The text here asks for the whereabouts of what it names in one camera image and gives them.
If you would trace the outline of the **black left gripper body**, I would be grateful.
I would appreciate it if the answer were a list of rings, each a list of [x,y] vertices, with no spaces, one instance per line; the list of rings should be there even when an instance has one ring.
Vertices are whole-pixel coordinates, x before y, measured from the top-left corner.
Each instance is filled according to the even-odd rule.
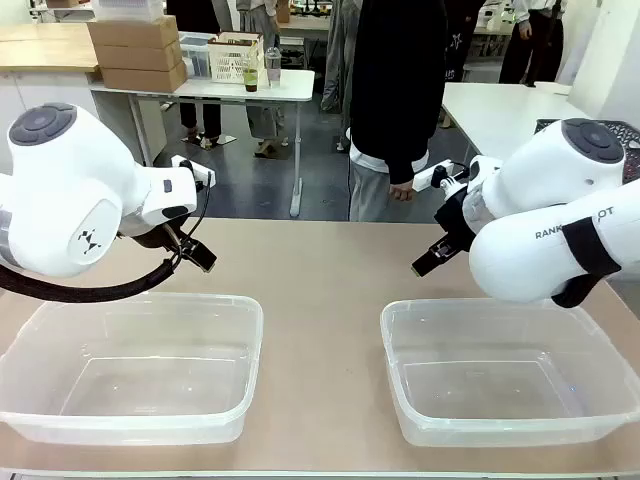
[[[147,233],[134,236],[133,240],[147,249],[163,248],[167,252],[177,253],[179,246],[182,246],[187,250],[193,250],[196,241],[181,230],[184,223],[185,219],[170,220],[155,226]]]

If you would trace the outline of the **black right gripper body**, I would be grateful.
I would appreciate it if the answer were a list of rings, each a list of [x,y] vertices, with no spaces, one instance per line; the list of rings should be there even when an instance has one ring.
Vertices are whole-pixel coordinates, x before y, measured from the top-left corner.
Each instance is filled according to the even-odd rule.
[[[448,198],[434,216],[436,222],[446,232],[438,242],[438,247],[445,251],[469,251],[476,237],[463,214],[463,203],[466,197],[467,188],[463,187]]]

